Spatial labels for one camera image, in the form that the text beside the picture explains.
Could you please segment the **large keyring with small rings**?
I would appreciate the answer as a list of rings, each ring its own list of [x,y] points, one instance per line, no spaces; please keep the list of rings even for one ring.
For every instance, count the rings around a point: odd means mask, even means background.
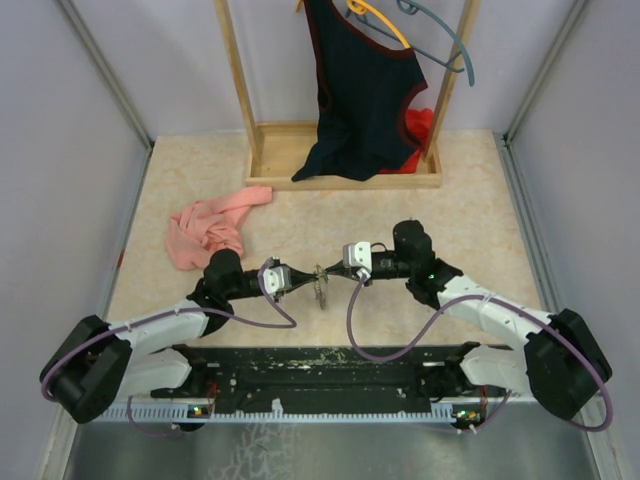
[[[321,310],[326,310],[328,307],[328,274],[321,265],[316,264],[314,267],[314,275],[313,289],[315,301]]]

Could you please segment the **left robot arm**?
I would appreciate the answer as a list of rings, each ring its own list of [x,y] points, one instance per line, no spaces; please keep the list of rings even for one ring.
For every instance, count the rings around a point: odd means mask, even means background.
[[[192,293],[165,311],[108,323],[97,315],[80,320],[43,367],[42,396],[79,424],[93,421],[122,397],[178,389],[201,394],[208,373],[177,346],[212,334],[229,320],[241,322],[232,301],[261,297],[271,307],[283,295],[315,282],[316,274],[269,258],[244,270],[233,250],[214,253]]]

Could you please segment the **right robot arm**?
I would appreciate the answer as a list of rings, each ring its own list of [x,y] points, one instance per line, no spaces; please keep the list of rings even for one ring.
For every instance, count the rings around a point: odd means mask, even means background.
[[[572,421],[600,395],[606,411],[598,428],[611,423],[606,384],[612,369],[582,316],[570,309],[550,313],[518,306],[482,287],[437,257],[419,221],[396,224],[391,249],[376,251],[370,242],[345,245],[342,260],[327,272],[356,281],[358,290],[377,280],[404,280],[412,297],[434,311],[418,339],[449,313],[503,341],[503,348],[478,342],[459,346],[426,376],[423,388],[429,397],[466,396],[493,386],[530,395],[555,417]]]

